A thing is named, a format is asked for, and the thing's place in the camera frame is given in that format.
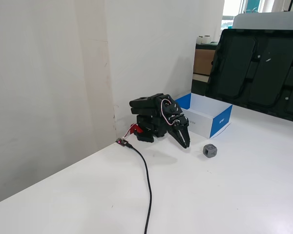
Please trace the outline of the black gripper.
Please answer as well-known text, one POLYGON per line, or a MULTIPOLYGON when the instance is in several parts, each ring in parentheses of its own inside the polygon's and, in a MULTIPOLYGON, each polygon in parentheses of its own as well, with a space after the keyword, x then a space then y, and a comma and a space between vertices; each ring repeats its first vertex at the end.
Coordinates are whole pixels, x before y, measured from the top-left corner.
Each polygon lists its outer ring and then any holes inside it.
POLYGON ((172 115, 168 118, 170 127, 173 130, 168 130, 168 133, 183 147, 190 146, 190 137, 188 133, 189 120, 184 114, 172 115))

